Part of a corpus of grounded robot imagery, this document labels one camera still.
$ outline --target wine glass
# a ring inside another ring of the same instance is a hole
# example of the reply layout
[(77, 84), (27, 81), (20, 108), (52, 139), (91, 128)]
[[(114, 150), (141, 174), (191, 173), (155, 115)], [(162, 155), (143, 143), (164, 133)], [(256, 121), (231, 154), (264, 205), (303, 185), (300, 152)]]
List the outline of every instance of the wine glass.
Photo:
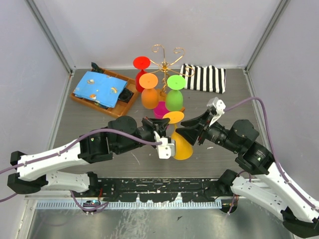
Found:
[[(184, 118), (184, 113), (180, 111), (169, 112), (163, 116), (164, 118), (169, 118), (169, 124), (174, 124), (174, 128), (177, 129), (177, 123), (182, 121)], [(185, 160), (193, 155), (193, 148), (190, 143), (187, 142), (179, 133), (175, 130), (170, 136), (171, 139), (175, 140), (176, 154), (174, 156), (177, 160)]]
[(169, 111), (180, 111), (183, 107), (183, 95), (179, 90), (185, 87), (186, 80), (180, 75), (170, 76), (167, 85), (171, 91), (166, 96), (165, 106)]
[(137, 73), (135, 77), (135, 87), (136, 87), (136, 90), (140, 93), (144, 90), (144, 88), (140, 85), (140, 77), (147, 73), (145, 69), (149, 67), (150, 64), (151, 64), (151, 61), (146, 56), (139, 56), (135, 58), (133, 61), (134, 67), (141, 70), (140, 72)]
[(145, 73), (140, 77), (140, 85), (144, 88), (142, 92), (142, 104), (146, 109), (154, 109), (159, 104), (159, 94), (154, 87), (159, 80), (152, 73)]

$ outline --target yellow wine glass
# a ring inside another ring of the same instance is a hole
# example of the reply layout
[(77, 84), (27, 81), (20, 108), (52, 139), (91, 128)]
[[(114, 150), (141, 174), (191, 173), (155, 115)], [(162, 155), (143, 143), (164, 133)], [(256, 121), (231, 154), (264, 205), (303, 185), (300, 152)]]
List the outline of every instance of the yellow wine glass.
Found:
[[(182, 121), (184, 118), (184, 113), (180, 111), (169, 112), (163, 116), (164, 118), (169, 118), (169, 124), (173, 124), (174, 128), (177, 129), (177, 123)], [(187, 142), (179, 133), (174, 132), (170, 136), (175, 140), (176, 154), (174, 156), (177, 160), (185, 160), (193, 155), (193, 148), (190, 143)]]

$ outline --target gray table surface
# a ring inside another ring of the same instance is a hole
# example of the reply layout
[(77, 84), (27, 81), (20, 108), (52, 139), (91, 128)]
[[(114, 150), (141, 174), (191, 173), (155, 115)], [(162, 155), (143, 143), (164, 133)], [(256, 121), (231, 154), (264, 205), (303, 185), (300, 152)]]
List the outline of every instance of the gray table surface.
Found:
[[(70, 93), (75, 89), (87, 70), (77, 70), (71, 82)], [(135, 78), (137, 70), (117, 70), (118, 73)], [(222, 99), (226, 106), (250, 96), (246, 80), (241, 69), (227, 69), (226, 92), (224, 94), (182, 90), (184, 95), (185, 118), (191, 119), (206, 111), (206, 103), (213, 97)], [(142, 117), (154, 117), (152, 110), (142, 106), (141, 97), (137, 99), (130, 111), (132, 116), (141, 126)], [(248, 119), (255, 128), (258, 128), (257, 120), (251, 103), (246, 103), (230, 112), (227, 112), (219, 122), (231, 128), (239, 119)], [(91, 130), (107, 126), (108, 121), (114, 120), (106, 114), (95, 111), (89, 107), (67, 99), (58, 128), (54, 147), (62, 146), (78, 136)], [(161, 160), (157, 152), (151, 146), (144, 146), (121, 155), (114, 155), (114, 159), (107, 162), (95, 163), (87, 166), (75, 166), (64, 169), (70, 173), (85, 173), (94, 171), (99, 177), (211, 177), (218, 178), (226, 169), (240, 171), (235, 163), (233, 153), (206, 141), (203, 145), (194, 146), (194, 154), (191, 158), (178, 161), (174, 158)]]

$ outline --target green wine glass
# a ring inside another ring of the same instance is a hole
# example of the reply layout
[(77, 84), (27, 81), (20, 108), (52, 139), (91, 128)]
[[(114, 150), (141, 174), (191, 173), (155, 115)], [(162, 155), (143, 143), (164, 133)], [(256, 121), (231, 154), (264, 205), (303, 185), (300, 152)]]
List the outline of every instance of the green wine glass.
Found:
[(165, 106), (169, 111), (180, 111), (183, 107), (183, 94), (179, 91), (186, 85), (186, 80), (183, 76), (174, 75), (167, 79), (167, 86), (171, 91), (167, 94)]

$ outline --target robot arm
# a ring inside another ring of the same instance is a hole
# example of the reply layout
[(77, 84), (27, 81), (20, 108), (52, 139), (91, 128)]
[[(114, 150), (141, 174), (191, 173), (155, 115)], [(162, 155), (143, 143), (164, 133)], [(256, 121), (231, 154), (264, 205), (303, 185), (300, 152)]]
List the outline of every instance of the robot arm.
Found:
[[(17, 173), (9, 175), (7, 184), (18, 194), (31, 194), (43, 188), (72, 190), (84, 196), (95, 195), (99, 190), (98, 177), (95, 173), (71, 174), (58, 170), (112, 160), (113, 153), (122, 154), (145, 145), (131, 138), (108, 132), (108, 129), (119, 130), (141, 140), (157, 142), (159, 158), (170, 158), (175, 155), (175, 143), (166, 137), (168, 122), (169, 119), (143, 118), (143, 126), (137, 127), (132, 117), (123, 116), (110, 121), (106, 128), (97, 130), (97, 133), (84, 137), (79, 142), (74, 140), (62, 147), (34, 155), (13, 152), (11, 165), (24, 164), (24, 166), (18, 167)], [(28, 164), (32, 160), (40, 161)]]
[[(230, 192), (242, 195), (268, 209), (283, 220), (284, 226), (289, 231), (300, 237), (319, 235), (319, 202), (302, 190), (286, 172), (278, 169), (272, 153), (256, 142), (259, 133), (253, 125), (248, 120), (238, 120), (230, 129), (226, 129), (217, 122), (224, 114), (224, 103), (218, 98), (214, 98), (208, 102), (207, 106), (208, 110), (204, 114), (182, 122), (181, 125), (184, 127), (176, 129), (176, 132), (192, 145), (196, 141), (201, 145), (207, 139), (237, 154), (235, 161), (239, 166), (265, 182), (274, 190), (275, 194), (257, 187), (231, 170), (226, 170), (216, 184), (213, 181), (207, 183), (216, 185), (222, 195), (230, 195)], [(42, 188), (47, 188), (72, 190), (82, 197), (93, 197), (100, 190), (96, 174), (93, 172), (70, 174), (58, 170), (75, 165), (111, 160), (113, 153), (121, 154), (145, 145), (127, 138), (127, 136), (154, 142), (153, 147), (156, 147), (159, 158), (170, 158), (175, 155), (175, 143), (166, 137), (165, 130), (168, 122), (169, 119), (143, 118), (143, 126), (137, 127), (133, 118), (123, 116), (109, 122), (104, 129), (94, 130), (89, 136), (82, 136), (80, 140), (47, 152), (35, 155), (14, 152), (11, 155), (10, 163), (12, 166), (17, 164), (22, 166), (17, 168), (17, 173), (9, 175), (8, 186), (18, 194), (31, 194)], [(119, 130), (126, 133), (126, 136), (115, 134), (112, 130)], [(281, 173), (285, 174), (288, 183)], [(110, 183), (111, 194), (113, 194), (114, 182)], [(196, 181), (196, 185), (205, 196), (206, 192), (209, 193), (210, 187), (204, 186), (203, 182), (206, 183), (205, 179), (200, 179), (199, 182)], [(134, 186), (135, 183), (136, 179), (133, 179), (132, 185)], [(292, 189), (290, 184), (297, 188), (299, 194)], [(151, 190), (155, 190), (154, 186), (149, 185), (149, 187)], [(174, 193), (178, 191), (175, 187), (180, 188), (180, 185), (176, 186), (172, 183), (171, 190)], [(198, 194), (193, 193), (193, 189), (189, 190), (191, 191), (189, 194), (194, 200), (199, 198)], [(301, 196), (308, 199), (314, 207), (307, 204)]]
[[(272, 153), (256, 142), (259, 133), (246, 119), (237, 120), (230, 129), (217, 121), (223, 114), (224, 105), (215, 99), (208, 104), (208, 110), (201, 116), (181, 123), (182, 128), (176, 132), (190, 144), (196, 141), (201, 145), (207, 139), (237, 154), (235, 161), (251, 175), (266, 183), (276, 194), (271, 194), (253, 185), (237, 173), (227, 170), (219, 179), (224, 187), (238, 195), (256, 202), (283, 220), (284, 226), (301, 237), (319, 235), (319, 202), (308, 195), (289, 175), (283, 171), (286, 181)], [(289, 185), (292, 184), (299, 193)], [(307, 204), (299, 195), (308, 199), (314, 207)]]

